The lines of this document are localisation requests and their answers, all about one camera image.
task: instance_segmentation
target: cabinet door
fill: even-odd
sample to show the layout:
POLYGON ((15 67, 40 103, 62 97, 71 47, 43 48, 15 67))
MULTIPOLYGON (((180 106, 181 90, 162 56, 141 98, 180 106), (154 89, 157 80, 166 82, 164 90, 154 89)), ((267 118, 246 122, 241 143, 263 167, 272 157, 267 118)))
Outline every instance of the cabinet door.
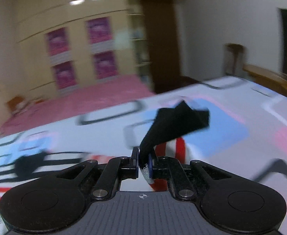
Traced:
POLYGON ((17 38, 22 41, 31 35, 42 32, 47 27, 45 14, 39 13, 17 24, 17 38))
POLYGON ((20 49, 29 89, 53 81, 43 34, 23 40, 20 49))
POLYGON ((114 33, 116 62, 121 75, 135 74, 135 57, 131 48, 129 36, 129 22, 127 11, 117 11, 112 13, 111 27, 114 33))
POLYGON ((66 5, 68 21, 111 11, 126 10, 126 7, 126 0, 86 0, 79 5, 66 5))
POLYGON ((44 11, 43 18, 45 19, 45 21, 42 22, 44 29, 49 29, 64 24, 68 21, 66 5, 61 5, 44 11))
POLYGON ((80 87, 92 85, 95 83, 95 73, 88 45, 85 19, 68 23, 68 33, 78 83, 80 87))
POLYGON ((25 20, 26 15, 27 0, 15 0, 15 9, 16 9, 16 21, 20 22, 25 20))
POLYGON ((32 89, 27 93, 27 96, 32 99, 38 98, 40 96, 43 98, 55 99, 58 97, 57 86, 54 82, 52 82, 50 84, 32 89))

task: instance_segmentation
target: white wall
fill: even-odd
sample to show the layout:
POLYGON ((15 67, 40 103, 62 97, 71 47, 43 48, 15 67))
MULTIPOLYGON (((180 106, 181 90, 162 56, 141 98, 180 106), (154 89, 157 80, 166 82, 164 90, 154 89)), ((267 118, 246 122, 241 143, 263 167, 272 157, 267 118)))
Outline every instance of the white wall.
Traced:
POLYGON ((15 37, 13 0, 0 0, 0 82, 12 95, 24 79, 15 37))
POLYGON ((287 0, 185 0, 188 76, 198 80, 222 76, 223 45, 228 42, 248 48, 248 63, 280 71, 278 8, 287 8, 287 0))
POLYGON ((183 76, 189 75, 188 55, 187 55, 187 40, 186 29, 184 25, 183 6, 185 0, 176 0, 174 3, 176 25, 177 25, 177 40, 179 45, 180 73, 183 76))

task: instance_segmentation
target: patterned bedsheet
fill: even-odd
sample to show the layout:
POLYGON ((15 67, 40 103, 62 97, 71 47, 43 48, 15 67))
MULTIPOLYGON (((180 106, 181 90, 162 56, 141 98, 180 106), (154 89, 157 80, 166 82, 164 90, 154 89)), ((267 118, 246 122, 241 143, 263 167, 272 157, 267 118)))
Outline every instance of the patterned bedsheet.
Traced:
MULTIPOLYGON (((86 159, 128 156, 160 107, 185 100, 210 110, 210 127, 179 140, 186 163, 201 159, 277 190, 287 202, 287 98, 253 82, 223 77, 46 124, 0 139, 0 197, 9 188, 86 159)), ((164 147, 175 156, 175 145, 164 147)), ((150 191, 142 175, 121 190, 150 191)), ((287 235, 287 215, 280 231, 287 235)), ((6 232, 0 219, 0 234, 6 232)))

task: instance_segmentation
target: black cloth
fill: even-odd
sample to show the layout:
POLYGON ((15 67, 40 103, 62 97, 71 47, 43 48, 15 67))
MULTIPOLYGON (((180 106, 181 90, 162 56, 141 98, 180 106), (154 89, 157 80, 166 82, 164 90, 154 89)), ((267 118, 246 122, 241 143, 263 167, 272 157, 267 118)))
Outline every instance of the black cloth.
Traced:
POLYGON ((154 123, 140 144, 140 168, 148 163, 150 153, 155 156, 154 146, 206 128, 209 119, 209 110, 193 110, 185 101, 175 108, 159 109, 154 123))

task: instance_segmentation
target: wooden door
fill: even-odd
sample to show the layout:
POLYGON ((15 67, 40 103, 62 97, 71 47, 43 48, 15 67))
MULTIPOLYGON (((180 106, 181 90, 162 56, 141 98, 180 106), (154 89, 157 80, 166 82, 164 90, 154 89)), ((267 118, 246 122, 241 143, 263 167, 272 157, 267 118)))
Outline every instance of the wooden door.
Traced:
POLYGON ((141 0, 154 91, 180 87, 179 50, 173 0, 141 0))

